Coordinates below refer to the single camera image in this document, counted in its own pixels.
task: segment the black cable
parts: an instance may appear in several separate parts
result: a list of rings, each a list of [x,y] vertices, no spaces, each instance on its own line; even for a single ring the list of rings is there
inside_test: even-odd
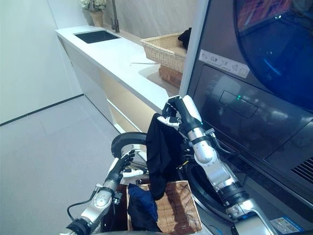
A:
[[[227,151],[226,149],[223,149],[223,148],[220,146],[220,143],[219,143],[219,141],[217,140],[216,137],[212,137],[212,139],[213,139],[214,144],[216,145],[217,150],[219,150],[219,151],[221,151],[221,152],[223,152],[223,153],[225,153],[225,154],[227,154],[227,155],[232,155],[232,156],[238,155],[237,152],[229,152],[229,151]]]
[[[248,174],[245,175],[244,181],[243,181],[243,188],[245,187],[246,180],[248,179]]]
[[[109,232],[112,230],[113,228],[113,224],[114,224],[114,219],[115,219],[115,203],[112,202],[112,206],[113,206],[113,219],[112,219],[112,222],[111,222],[111,226],[110,226],[110,230]]]
[[[90,201],[93,199],[93,197],[95,196],[96,192],[97,192],[97,191],[94,190],[94,191],[92,192],[90,198],[89,198],[87,201],[75,203],[75,204],[73,204],[73,205],[70,205],[70,206],[67,208],[67,214],[69,215],[69,217],[70,217],[70,219],[71,219],[72,221],[74,220],[74,218],[73,218],[73,216],[70,214],[69,209],[70,209],[71,207],[75,207],[75,206],[82,205],[82,204],[85,204],[85,203],[87,203],[87,202],[90,202]]]

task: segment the clothing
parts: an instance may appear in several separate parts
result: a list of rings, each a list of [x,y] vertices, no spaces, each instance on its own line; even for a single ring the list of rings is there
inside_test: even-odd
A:
[[[129,184],[128,194],[130,195],[130,197],[136,197],[141,202],[145,211],[147,211],[151,215],[153,220],[157,222],[157,205],[150,191],[145,191],[137,185]]]
[[[181,154],[183,137],[174,128],[158,121],[154,114],[147,132],[147,167],[154,200],[164,195],[167,182],[177,179],[176,167]]]
[[[162,232],[136,196],[130,196],[127,212],[131,216],[133,230]]]
[[[189,39],[191,34],[191,28],[184,31],[179,37],[178,40],[182,41],[182,45],[184,48],[188,49]]]

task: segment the brown basket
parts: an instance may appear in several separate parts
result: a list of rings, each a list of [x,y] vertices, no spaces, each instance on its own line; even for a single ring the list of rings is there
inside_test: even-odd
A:
[[[160,68],[158,69],[158,72],[164,81],[170,83],[171,85],[173,85],[177,88],[180,88],[181,78],[182,78],[181,72],[173,70],[173,69],[166,67],[164,65],[160,66]]]
[[[178,40],[181,33],[142,39],[142,46],[148,59],[156,61],[171,69],[182,72],[187,50]]]
[[[143,190],[149,190],[150,184],[138,185]],[[129,194],[127,188],[127,208]],[[202,230],[199,213],[192,198],[188,181],[169,182],[164,196],[156,201],[157,225],[163,233],[172,235],[193,234]],[[127,214],[128,230],[133,230],[132,221]]]

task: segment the flower pot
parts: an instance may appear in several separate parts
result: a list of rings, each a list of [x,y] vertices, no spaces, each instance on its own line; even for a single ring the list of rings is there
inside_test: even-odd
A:
[[[93,24],[96,27],[103,26],[103,12],[102,11],[90,11],[90,15],[93,20]]]

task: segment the washing machine door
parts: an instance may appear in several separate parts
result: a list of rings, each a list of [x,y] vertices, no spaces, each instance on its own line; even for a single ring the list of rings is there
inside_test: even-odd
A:
[[[196,203],[206,212],[214,214],[228,226],[233,221],[226,214],[225,207],[209,182],[204,169],[191,158],[188,164],[178,169],[180,180],[187,180]]]
[[[313,0],[236,0],[234,21],[254,76],[276,96],[313,110]]]

